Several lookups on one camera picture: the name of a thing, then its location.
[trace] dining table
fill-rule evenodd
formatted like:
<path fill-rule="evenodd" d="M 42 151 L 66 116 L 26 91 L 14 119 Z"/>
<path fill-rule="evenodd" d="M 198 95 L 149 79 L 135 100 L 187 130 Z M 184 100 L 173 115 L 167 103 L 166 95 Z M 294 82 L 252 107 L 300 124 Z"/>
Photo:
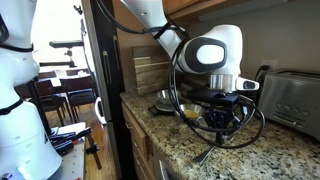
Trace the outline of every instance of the dining table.
<path fill-rule="evenodd" d="M 54 87 L 55 93 L 65 93 L 65 89 L 62 87 L 60 79 L 75 79 L 75 78 L 81 78 L 86 76 L 90 76 L 90 74 L 71 75 L 71 76 L 65 75 L 65 76 L 58 76 L 58 77 L 41 78 L 41 79 L 38 79 L 37 81 L 50 80 L 52 83 L 52 86 Z"/>

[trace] wooden cabinet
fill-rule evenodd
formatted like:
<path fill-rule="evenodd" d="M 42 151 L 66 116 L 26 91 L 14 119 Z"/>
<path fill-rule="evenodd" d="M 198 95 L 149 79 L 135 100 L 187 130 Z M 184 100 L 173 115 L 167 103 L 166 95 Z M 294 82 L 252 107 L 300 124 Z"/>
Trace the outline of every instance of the wooden cabinet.
<path fill-rule="evenodd" d="M 176 21 L 197 21 L 198 16 L 251 0 L 163 0 L 165 12 Z"/>
<path fill-rule="evenodd" d="M 163 0 L 164 11 L 168 14 L 185 8 L 200 0 Z"/>
<path fill-rule="evenodd" d="M 112 0 L 114 16 L 116 20 L 130 29 L 142 30 L 141 22 L 124 6 L 120 0 Z M 150 33 L 131 34 L 117 28 L 119 57 L 126 91 L 136 88 L 134 62 L 132 61 L 133 46 L 155 46 L 159 45 Z"/>
<path fill-rule="evenodd" d="M 153 147 L 153 162 L 154 177 L 156 179 L 164 179 L 164 177 L 168 177 L 170 180 L 180 179 L 179 175 L 174 172 L 165 160 L 165 156 L 155 146 Z"/>
<path fill-rule="evenodd" d="M 122 103 L 126 126 L 131 133 L 134 163 L 139 180 L 154 180 L 152 143 L 127 106 Z"/>

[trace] bowl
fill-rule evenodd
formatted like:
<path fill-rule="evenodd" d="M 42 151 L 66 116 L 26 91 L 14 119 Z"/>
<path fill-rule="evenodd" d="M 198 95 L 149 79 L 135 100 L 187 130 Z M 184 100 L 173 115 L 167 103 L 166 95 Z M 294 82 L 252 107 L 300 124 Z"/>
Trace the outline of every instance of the bowl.
<path fill-rule="evenodd" d="M 206 111 L 205 108 L 197 104 L 180 104 L 180 109 L 190 119 L 198 119 L 202 117 L 202 114 Z M 178 113 L 177 111 L 175 111 L 174 113 L 177 116 L 180 116 L 180 113 Z"/>
<path fill-rule="evenodd" d="M 158 97 L 158 99 L 160 100 L 160 102 L 161 102 L 162 104 L 166 104 L 166 105 L 171 105 L 171 104 L 172 104 L 167 89 L 158 91 L 157 97 Z"/>

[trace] cabinet door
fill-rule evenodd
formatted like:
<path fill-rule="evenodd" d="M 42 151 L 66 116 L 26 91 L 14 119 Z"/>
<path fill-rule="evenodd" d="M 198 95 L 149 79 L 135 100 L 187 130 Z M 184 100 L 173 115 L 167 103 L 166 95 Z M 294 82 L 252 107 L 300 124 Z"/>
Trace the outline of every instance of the cabinet door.
<path fill-rule="evenodd" d="M 164 11 L 170 14 L 200 0 L 162 0 Z"/>
<path fill-rule="evenodd" d="M 133 157 L 134 157 L 134 165 L 135 165 L 138 179 L 139 180 L 148 180 L 146 173 L 142 169 L 141 160 L 140 160 L 140 157 L 139 157 L 137 151 L 133 151 Z"/>
<path fill-rule="evenodd" d="M 138 148 L 144 158 L 148 157 L 147 149 L 147 135 L 139 126 L 138 122 L 134 119 L 130 110 L 122 103 L 123 117 L 126 121 L 127 127 L 130 129 L 131 139 L 133 145 Z"/>
<path fill-rule="evenodd" d="M 166 162 L 165 157 L 157 147 L 153 146 L 153 162 L 154 162 L 154 177 L 155 179 L 170 179 L 179 180 L 179 175 L 174 172 L 173 168 Z"/>

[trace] black cable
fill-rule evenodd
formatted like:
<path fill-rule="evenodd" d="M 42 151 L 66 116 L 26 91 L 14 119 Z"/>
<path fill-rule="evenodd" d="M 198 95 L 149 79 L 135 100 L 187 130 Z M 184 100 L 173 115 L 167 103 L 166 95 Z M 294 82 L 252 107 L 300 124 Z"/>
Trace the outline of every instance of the black cable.
<path fill-rule="evenodd" d="M 246 100 L 244 103 L 239 102 L 239 103 L 238 103 L 239 105 L 246 106 L 246 102 L 249 102 L 249 103 L 251 103 L 251 106 L 254 106 L 254 107 L 255 107 L 255 104 L 254 104 L 254 102 L 253 102 L 252 99 L 250 99 L 250 98 L 248 98 L 248 97 L 246 97 L 246 96 L 243 96 L 243 95 L 239 95 L 239 97 Z M 251 114 L 248 116 L 248 118 L 247 118 L 246 120 L 245 120 L 245 117 L 243 117 L 243 119 L 242 119 L 242 121 L 241 121 L 242 123 L 241 123 L 241 125 L 239 126 L 239 128 L 242 129 L 242 127 L 245 126 L 245 125 L 250 121 L 250 119 L 254 116 L 254 114 L 255 114 L 255 109 L 253 109 L 253 110 L 251 111 Z"/>
<path fill-rule="evenodd" d="M 11 45 L 0 44 L 0 48 L 4 48 L 4 49 L 11 50 L 11 51 L 16 51 L 16 52 L 27 53 L 27 52 L 33 51 L 33 44 L 31 44 L 30 48 L 20 48 L 20 47 L 11 46 Z"/>
<path fill-rule="evenodd" d="M 167 20 L 173 24 L 175 27 L 179 27 L 167 14 L 165 14 Z M 190 39 L 190 35 L 187 31 L 182 30 L 181 28 L 179 28 L 180 32 L 182 32 L 182 35 L 185 37 L 185 39 Z"/>
<path fill-rule="evenodd" d="M 242 106 L 251 106 L 251 107 L 254 107 L 254 105 L 249 105 L 249 104 L 246 104 L 246 103 L 236 103 L 238 105 L 242 105 Z M 243 118 L 241 120 L 241 123 L 238 124 L 237 126 L 234 126 L 234 127 L 231 127 L 231 128 L 212 128 L 212 127 L 204 127 L 204 126 L 194 126 L 194 123 L 192 123 L 191 125 L 193 125 L 193 127 L 197 128 L 197 129 L 201 129 L 203 131 L 207 131 L 207 132 L 214 132 L 214 133 L 233 133 L 237 130 L 240 130 L 242 129 L 250 120 L 251 118 L 253 117 L 255 113 L 255 109 L 252 110 L 250 116 L 248 116 L 247 118 Z"/>
<path fill-rule="evenodd" d="M 8 38 L 9 38 L 9 31 L 0 13 L 0 43 L 5 42 Z"/>
<path fill-rule="evenodd" d="M 167 31 L 167 29 L 168 29 L 169 27 L 170 27 L 170 24 L 169 24 L 169 22 L 167 22 L 167 24 L 165 24 L 165 25 L 162 27 L 162 29 L 161 29 L 160 31 L 158 31 L 157 34 L 155 34 L 155 35 L 153 36 L 153 38 L 154 38 L 155 40 L 158 40 L 158 39 L 162 36 L 162 34 Z"/>
<path fill-rule="evenodd" d="M 125 31 L 125 32 L 128 32 L 128 33 L 132 33 L 132 34 L 144 34 L 145 32 L 144 31 L 137 31 L 137 30 L 132 30 L 132 29 L 129 29 L 125 26 L 123 26 L 122 24 L 118 23 L 114 18 L 113 16 L 110 14 L 110 12 L 108 11 L 108 9 L 106 8 L 106 6 L 104 5 L 103 1 L 102 0 L 97 0 L 97 3 L 98 3 L 98 7 L 99 9 L 101 10 L 101 12 L 103 13 L 103 15 L 112 23 L 114 24 L 117 28 Z"/>
<path fill-rule="evenodd" d="M 173 104 L 174 109 L 178 112 L 178 114 L 180 114 L 180 116 L 184 116 L 184 113 L 180 108 L 179 98 L 177 97 L 177 94 L 176 94 L 177 90 L 176 90 L 176 82 L 175 82 L 175 66 L 179 60 L 179 56 L 187 40 L 188 39 L 184 39 L 183 41 L 181 41 L 178 47 L 176 48 L 176 50 L 174 51 L 171 58 L 171 63 L 169 64 L 168 77 L 167 77 L 169 97 Z"/>
<path fill-rule="evenodd" d="M 20 97 L 20 99 L 17 102 L 13 103 L 11 106 L 0 109 L 0 116 L 10 114 L 12 110 L 20 106 L 22 103 L 23 99 Z"/>
<path fill-rule="evenodd" d="M 203 137 L 199 132 L 197 132 L 197 131 L 195 130 L 194 127 L 192 127 L 192 126 L 189 126 L 189 127 L 190 127 L 190 129 L 191 129 L 197 136 L 199 136 L 202 140 L 204 140 L 206 143 L 208 143 L 208 144 L 211 145 L 211 146 L 216 146 L 216 147 L 222 148 L 222 149 L 238 149 L 238 148 L 243 148 L 243 147 L 245 147 L 245 146 L 248 146 L 248 145 L 254 143 L 254 142 L 260 137 L 260 135 L 262 134 L 262 130 L 263 130 L 263 128 L 264 128 L 264 125 L 265 125 L 265 119 L 264 119 L 263 113 L 262 113 L 257 107 L 255 107 L 255 106 L 251 106 L 251 107 L 254 108 L 254 109 L 260 114 L 260 120 L 261 120 L 260 128 L 259 128 L 259 131 L 257 132 L 257 134 L 256 134 L 250 141 L 248 141 L 248 142 L 246 142 L 246 143 L 243 143 L 243 144 L 240 144 L 240 145 L 236 145 L 236 146 L 221 146 L 221 145 L 219 145 L 219 144 L 217 144 L 217 143 L 215 143 L 215 142 L 213 142 L 213 141 L 211 141 L 211 140 L 208 140 L 208 139 L 206 139 L 205 137 Z"/>

